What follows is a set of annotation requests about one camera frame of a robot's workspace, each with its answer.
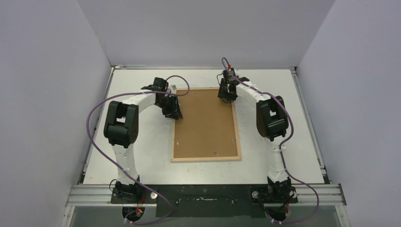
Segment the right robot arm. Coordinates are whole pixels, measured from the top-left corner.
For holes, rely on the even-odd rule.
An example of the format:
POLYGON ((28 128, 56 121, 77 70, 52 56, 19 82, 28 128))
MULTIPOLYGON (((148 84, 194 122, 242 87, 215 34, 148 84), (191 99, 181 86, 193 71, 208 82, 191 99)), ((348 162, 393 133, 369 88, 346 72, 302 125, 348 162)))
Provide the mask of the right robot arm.
POLYGON ((238 77, 233 68, 223 70, 219 82, 218 98, 225 103, 234 102, 238 97, 245 99, 256 111, 256 128, 268 145, 268 190, 267 197, 274 203, 282 202, 290 196, 291 182, 283 163, 279 145, 275 138, 285 137, 289 126, 288 116, 282 109, 283 99, 272 98, 253 86, 246 77, 238 77))

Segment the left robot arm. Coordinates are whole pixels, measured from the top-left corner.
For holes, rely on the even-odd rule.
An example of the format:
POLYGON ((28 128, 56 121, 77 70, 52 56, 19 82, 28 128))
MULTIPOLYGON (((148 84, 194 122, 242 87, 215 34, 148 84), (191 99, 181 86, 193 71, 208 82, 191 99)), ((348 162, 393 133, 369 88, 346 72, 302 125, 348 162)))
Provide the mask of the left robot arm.
POLYGON ((133 144, 139 134, 139 114, 150 106, 161 108, 166 118, 182 118, 176 86, 163 78, 155 78, 153 84, 143 87, 138 94, 123 101, 111 101, 108 106, 104 136, 108 139, 118 168, 115 194, 117 198, 134 204, 144 197, 135 167, 133 144))

